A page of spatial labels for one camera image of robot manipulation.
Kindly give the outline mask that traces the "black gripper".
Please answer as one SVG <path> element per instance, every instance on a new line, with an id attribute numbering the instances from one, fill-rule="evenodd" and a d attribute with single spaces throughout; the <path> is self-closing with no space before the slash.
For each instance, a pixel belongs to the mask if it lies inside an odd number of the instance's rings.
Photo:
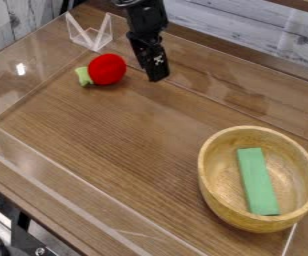
<path id="1" fill-rule="evenodd" d="M 128 41 L 149 82 L 157 82 L 170 75 L 168 61 L 160 44 L 159 33 L 168 20 L 163 0 L 113 0 L 124 10 L 129 27 Z"/>

